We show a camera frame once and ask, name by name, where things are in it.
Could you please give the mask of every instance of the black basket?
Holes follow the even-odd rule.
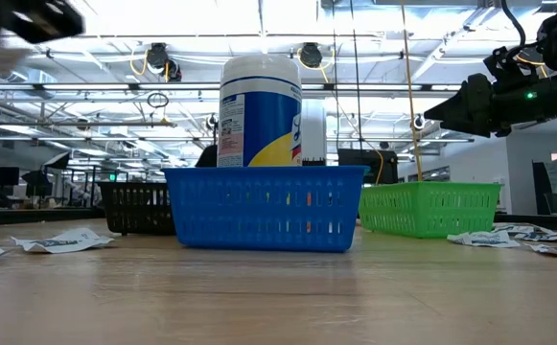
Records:
[[[175,235],[167,183],[101,182],[99,186],[109,231]]]

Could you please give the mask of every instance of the pole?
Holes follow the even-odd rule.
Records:
[[[90,182],[90,207],[94,207],[95,203],[95,172],[97,167],[93,167],[93,179]]]

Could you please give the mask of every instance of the white wall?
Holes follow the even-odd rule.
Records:
[[[513,213],[536,215],[532,162],[551,161],[557,153],[557,132],[516,132],[507,138]]]
[[[501,182],[501,207],[510,213],[511,186],[505,138],[475,138],[471,144],[448,144],[440,156],[424,156],[423,171],[450,167],[451,182]],[[416,172],[415,163],[400,164],[399,176]]]

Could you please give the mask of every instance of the white lid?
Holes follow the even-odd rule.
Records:
[[[287,57],[267,54],[234,57],[228,60],[222,67],[220,83],[252,76],[274,77],[301,84],[299,67],[293,61]]]

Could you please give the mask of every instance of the office desk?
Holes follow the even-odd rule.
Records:
[[[104,220],[0,226],[49,237]],[[2,344],[551,344],[557,258],[358,231],[348,254],[113,248],[0,258]]]

